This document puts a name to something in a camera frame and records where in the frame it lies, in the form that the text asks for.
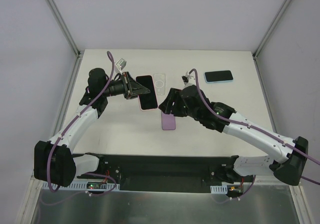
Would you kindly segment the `purple phone black screen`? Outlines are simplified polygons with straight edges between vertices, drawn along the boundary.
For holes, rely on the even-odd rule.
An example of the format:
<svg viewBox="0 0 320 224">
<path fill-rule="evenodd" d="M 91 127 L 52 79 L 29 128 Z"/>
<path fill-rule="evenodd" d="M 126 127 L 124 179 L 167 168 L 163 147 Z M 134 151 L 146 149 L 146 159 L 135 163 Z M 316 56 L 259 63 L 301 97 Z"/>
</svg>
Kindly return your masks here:
<svg viewBox="0 0 320 224">
<path fill-rule="evenodd" d="M 164 131 L 173 131 L 176 129 L 176 119 L 173 114 L 161 112 L 161 128 Z"/>
</svg>

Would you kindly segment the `clear purple phone case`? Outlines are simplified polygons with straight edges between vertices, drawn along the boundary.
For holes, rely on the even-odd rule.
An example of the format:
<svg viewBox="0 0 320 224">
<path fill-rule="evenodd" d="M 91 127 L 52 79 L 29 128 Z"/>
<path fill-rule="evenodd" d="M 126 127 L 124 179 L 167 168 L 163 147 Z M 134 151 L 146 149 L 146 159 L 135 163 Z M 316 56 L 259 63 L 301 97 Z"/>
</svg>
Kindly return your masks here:
<svg viewBox="0 0 320 224">
<path fill-rule="evenodd" d="M 166 75 L 164 73 L 155 73 L 153 75 L 153 83 L 156 95 L 166 94 Z"/>
</svg>

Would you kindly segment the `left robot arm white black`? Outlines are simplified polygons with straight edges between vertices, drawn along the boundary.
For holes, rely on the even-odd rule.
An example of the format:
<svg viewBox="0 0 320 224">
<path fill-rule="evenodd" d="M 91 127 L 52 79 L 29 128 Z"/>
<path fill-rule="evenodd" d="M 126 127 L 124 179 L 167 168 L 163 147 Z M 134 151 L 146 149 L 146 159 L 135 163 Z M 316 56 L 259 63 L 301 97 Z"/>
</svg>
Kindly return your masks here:
<svg viewBox="0 0 320 224">
<path fill-rule="evenodd" d="M 76 113 L 70 122 L 48 141 L 38 141 L 34 148 L 34 177 L 46 181 L 49 189 L 56 192 L 68 187 L 75 177 L 89 173 L 99 179 L 105 175 L 102 156 L 88 153 L 79 157 L 73 151 L 86 130 L 102 115 L 108 97 L 123 95 L 125 99 L 149 94 L 150 90 L 136 82 L 128 72 L 112 80 L 102 68 L 92 69 Z"/>
</svg>

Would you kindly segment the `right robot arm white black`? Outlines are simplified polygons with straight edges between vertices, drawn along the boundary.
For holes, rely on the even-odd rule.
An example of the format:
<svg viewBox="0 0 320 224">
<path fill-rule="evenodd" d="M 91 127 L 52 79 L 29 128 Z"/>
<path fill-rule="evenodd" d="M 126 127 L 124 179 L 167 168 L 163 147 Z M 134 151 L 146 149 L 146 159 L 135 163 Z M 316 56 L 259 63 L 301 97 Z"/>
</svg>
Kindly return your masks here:
<svg viewBox="0 0 320 224">
<path fill-rule="evenodd" d="M 211 102 L 195 85 L 182 90 L 171 88 L 159 109 L 175 117 L 191 117 L 204 127 L 237 137 L 265 152 L 265 156 L 236 156 L 235 162 L 225 168 L 225 176 L 237 181 L 242 176 L 273 175 L 279 181 L 297 186 L 300 183 L 307 158 L 309 142 L 299 136 L 295 139 L 279 135 L 249 123 L 232 107 Z"/>
</svg>

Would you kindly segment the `black phone in blue case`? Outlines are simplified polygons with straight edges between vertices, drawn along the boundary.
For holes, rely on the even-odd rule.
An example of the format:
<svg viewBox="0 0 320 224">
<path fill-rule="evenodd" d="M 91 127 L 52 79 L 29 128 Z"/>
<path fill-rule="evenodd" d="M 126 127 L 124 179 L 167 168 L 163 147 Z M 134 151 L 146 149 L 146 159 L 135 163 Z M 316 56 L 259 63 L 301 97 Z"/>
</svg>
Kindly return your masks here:
<svg viewBox="0 0 320 224">
<path fill-rule="evenodd" d="M 205 72 L 204 78 L 206 83 L 231 82 L 234 80 L 230 70 Z"/>
</svg>

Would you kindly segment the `left aluminium corner post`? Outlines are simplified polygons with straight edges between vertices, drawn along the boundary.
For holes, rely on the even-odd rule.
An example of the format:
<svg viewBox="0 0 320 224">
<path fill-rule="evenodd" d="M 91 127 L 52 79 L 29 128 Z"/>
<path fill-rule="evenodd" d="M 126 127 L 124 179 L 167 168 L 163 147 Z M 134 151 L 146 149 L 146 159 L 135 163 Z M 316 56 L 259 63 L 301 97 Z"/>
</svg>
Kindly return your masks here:
<svg viewBox="0 0 320 224">
<path fill-rule="evenodd" d="M 67 43 L 69 44 L 70 48 L 72 49 L 73 53 L 77 58 L 80 57 L 81 51 L 79 50 L 74 38 L 72 37 L 72 34 L 55 2 L 55 0 L 45 0 L 49 9 L 51 10 L 56 23 L 58 24 L 60 30 L 62 31 L 62 34 L 64 35 Z"/>
</svg>

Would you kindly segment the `aluminium corner post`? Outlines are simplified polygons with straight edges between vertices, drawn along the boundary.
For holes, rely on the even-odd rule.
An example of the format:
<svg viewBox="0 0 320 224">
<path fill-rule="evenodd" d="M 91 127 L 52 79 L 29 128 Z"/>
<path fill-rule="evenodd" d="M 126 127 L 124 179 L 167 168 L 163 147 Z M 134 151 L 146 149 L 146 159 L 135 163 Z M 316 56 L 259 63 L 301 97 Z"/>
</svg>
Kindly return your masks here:
<svg viewBox="0 0 320 224">
<path fill-rule="evenodd" d="M 252 53 L 252 57 L 254 60 L 257 60 L 258 56 L 266 46 L 268 40 L 271 38 L 272 34 L 276 30 L 278 24 L 280 23 L 281 19 L 284 17 L 286 11 L 288 10 L 289 6 L 292 4 L 293 0 L 284 0 L 280 5 L 278 11 L 276 12 L 274 18 L 272 19 L 270 25 L 268 26 L 266 32 L 264 33 L 261 41 L 259 42 L 257 48 Z"/>
<path fill-rule="evenodd" d="M 72 49 L 73 53 L 77 58 L 80 57 L 81 51 L 79 50 L 74 38 L 72 37 L 72 34 L 55 2 L 55 0 L 45 0 L 49 9 L 51 10 L 56 23 L 58 24 L 60 30 L 62 31 L 62 34 L 64 35 L 67 43 L 69 44 L 70 48 Z"/>
</svg>

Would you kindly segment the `right aluminium corner post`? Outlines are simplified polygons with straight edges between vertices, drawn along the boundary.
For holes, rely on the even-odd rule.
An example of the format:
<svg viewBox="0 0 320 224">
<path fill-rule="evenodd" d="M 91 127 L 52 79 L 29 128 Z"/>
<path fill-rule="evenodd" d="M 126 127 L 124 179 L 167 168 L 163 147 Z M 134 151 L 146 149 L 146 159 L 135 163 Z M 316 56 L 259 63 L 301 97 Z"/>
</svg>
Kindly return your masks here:
<svg viewBox="0 0 320 224">
<path fill-rule="evenodd" d="M 289 6 L 292 4 L 293 0 L 284 0 L 280 5 L 278 11 L 276 12 L 274 18 L 272 19 L 270 25 L 268 26 L 266 32 L 264 33 L 261 41 L 259 42 L 257 48 L 252 53 L 252 57 L 254 60 L 257 60 L 258 56 L 266 46 L 268 40 L 271 38 L 272 34 L 276 30 L 278 24 L 280 23 L 281 19 L 284 17 L 286 11 L 288 10 Z"/>
</svg>

